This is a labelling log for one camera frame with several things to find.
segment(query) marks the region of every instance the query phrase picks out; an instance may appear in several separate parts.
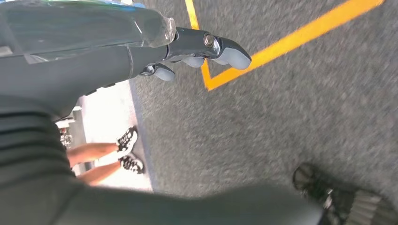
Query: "shoe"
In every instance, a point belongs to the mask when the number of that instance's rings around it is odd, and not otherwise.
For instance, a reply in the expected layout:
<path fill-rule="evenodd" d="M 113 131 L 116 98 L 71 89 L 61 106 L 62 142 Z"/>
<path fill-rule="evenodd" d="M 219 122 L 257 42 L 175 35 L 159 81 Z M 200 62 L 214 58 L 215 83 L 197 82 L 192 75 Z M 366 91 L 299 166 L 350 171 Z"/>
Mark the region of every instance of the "shoe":
<path fill-rule="evenodd" d="M 323 205 L 320 225 L 398 225 L 397 212 L 383 197 L 338 181 L 314 165 L 300 165 L 293 185 Z"/>
<path fill-rule="evenodd" d="M 129 154 L 133 150 L 137 139 L 137 127 L 134 126 L 127 129 L 126 133 L 124 133 L 123 136 L 116 141 L 116 144 L 119 146 L 119 149 L 117 150 L 118 157 L 123 157 Z"/>
<path fill-rule="evenodd" d="M 119 159 L 120 164 L 125 170 L 131 170 L 135 174 L 144 173 L 144 164 L 142 161 L 135 156 L 133 153 L 129 153 Z"/>

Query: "floor marking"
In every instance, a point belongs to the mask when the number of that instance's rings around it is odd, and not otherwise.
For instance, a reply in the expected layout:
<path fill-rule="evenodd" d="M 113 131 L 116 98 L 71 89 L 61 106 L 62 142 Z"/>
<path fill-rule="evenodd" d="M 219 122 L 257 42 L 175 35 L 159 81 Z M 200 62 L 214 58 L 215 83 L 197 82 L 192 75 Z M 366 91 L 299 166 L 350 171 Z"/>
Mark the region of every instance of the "floor marking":
<path fill-rule="evenodd" d="M 196 17 L 195 7 L 193 6 L 193 0 L 185 0 L 185 4 L 187 6 L 189 21 L 191 22 L 192 29 L 199 30 L 199 23 L 198 18 Z M 203 83 L 206 87 L 210 86 L 211 76 L 207 60 L 205 60 L 203 65 L 200 67 L 200 70 L 202 71 Z"/>
<path fill-rule="evenodd" d="M 245 70 L 230 68 L 211 78 L 207 62 L 205 62 L 201 67 L 205 86 L 208 90 L 218 88 L 223 84 L 226 84 L 239 76 L 298 48 L 299 46 L 318 38 L 355 17 L 372 10 L 383 2 L 384 0 L 348 0 L 293 33 L 285 36 L 269 47 L 255 53 L 252 56 L 252 63 L 249 68 Z M 198 29 L 199 24 L 196 18 L 193 0 L 185 0 L 185 3 L 187 5 L 191 26 L 193 29 Z"/>

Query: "bare leg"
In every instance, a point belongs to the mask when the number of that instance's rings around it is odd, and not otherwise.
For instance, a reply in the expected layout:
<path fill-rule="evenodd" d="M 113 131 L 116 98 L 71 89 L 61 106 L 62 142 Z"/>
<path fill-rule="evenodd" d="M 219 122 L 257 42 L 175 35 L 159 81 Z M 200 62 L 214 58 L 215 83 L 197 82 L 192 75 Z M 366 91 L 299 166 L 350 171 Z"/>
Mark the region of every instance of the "bare leg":
<path fill-rule="evenodd" d="M 87 184 L 96 185 L 120 168 L 120 162 L 115 162 L 109 165 L 92 168 L 89 171 L 79 175 L 77 178 Z"/>
<path fill-rule="evenodd" d="M 116 143 L 89 143 L 67 151 L 70 166 L 91 162 L 111 152 L 117 151 Z"/>

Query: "prosthetic hand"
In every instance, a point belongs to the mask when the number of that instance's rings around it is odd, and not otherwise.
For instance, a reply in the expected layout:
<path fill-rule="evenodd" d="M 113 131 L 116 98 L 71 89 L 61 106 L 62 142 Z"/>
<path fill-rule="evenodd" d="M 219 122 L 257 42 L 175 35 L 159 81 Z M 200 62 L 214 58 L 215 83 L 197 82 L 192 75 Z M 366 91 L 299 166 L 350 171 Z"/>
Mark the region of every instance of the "prosthetic hand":
<path fill-rule="evenodd" d="M 213 36 L 204 30 L 177 28 L 175 40 L 167 46 L 167 55 L 162 62 L 185 62 L 198 68 L 205 59 L 221 65 L 229 64 L 236 69 L 246 69 L 252 59 L 236 42 Z M 162 80 L 174 79 L 174 72 L 163 64 L 155 63 L 144 68 L 141 75 L 155 75 Z"/>

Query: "leg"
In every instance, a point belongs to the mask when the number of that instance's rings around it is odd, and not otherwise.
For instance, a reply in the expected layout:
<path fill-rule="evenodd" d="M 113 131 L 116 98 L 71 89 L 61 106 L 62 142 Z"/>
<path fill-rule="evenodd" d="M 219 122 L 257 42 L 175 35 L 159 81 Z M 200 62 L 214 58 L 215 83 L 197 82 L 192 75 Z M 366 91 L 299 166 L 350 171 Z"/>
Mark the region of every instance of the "leg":
<path fill-rule="evenodd" d="M 94 161 L 118 149 L 116 143 L 90 143 L 67 151 L 67 156 L 70 166 L 73 167 L 78 163 Z"/>
<path fill-rule="evenodd" d="M 77 178 L 90 185 L 96 185 L 121 168 L 120 162 L 98 166 L 79 175 Z"/>
<path fill-rule="evenodd" d="M 120 152 L 119 157 L 129 154 L 138 139 L 137 127 L 130 127 L 116 143 L 90 143 L 67 152 L 70 166 L 91 162 L 113 151 Z"/>
<path fill-rule="evenodd" d="M 133 171 L 135 174 L 141 174 L 144 172 L 144 164 L 142 161 L 133 153 L 129 153 L 115 163 L 95 167 L 79 175 L 77 178 L 87 184 L 96 185 L 120 168 Z"/>

